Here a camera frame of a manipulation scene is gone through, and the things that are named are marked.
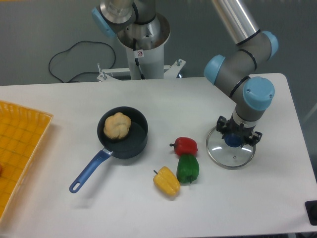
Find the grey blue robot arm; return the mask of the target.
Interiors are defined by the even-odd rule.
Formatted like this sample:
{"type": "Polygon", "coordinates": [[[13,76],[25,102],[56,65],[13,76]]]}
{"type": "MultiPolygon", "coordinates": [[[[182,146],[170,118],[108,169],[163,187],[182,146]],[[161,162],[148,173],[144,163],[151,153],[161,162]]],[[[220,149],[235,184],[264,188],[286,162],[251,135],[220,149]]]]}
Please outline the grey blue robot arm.
{"type": "MultiPolygon", "coordinates": [[[[270,106],[275,90],[266,78],[253,77],[258,66],[278,50],[277,38],[262,31],[240,0],[215,0],[213,5],[238,51],[230,57],[214,56],[204,69],[205,78],[235,102],[230,119],[220,117],[216,130],[230,147],[256,145],[262,134],[254,130],[270,106]]],[[[167,20],[156,12],[153,0],[104,0],[92,17],[108,37],[126,48],[132,79],[161,79],[164,45],[170,36],[167,20]]]]}

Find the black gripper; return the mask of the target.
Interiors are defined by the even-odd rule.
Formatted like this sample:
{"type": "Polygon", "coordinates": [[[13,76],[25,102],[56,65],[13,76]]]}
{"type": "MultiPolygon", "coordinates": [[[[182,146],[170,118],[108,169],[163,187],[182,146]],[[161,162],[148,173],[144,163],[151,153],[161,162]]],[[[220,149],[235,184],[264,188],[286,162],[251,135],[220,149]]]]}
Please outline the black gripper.
{"type": "Polygon", "coordinates": [[[226,135],[235,135],[242,137],[242,144],[255,146],[260,142],[262,133],[253,131],[254,127],[247,127],[245,123],[236,123],[233,119],[227,120],[225,117],[220,116],[216,122],[216,130],[222,135],[222,139],[226,135]]]}

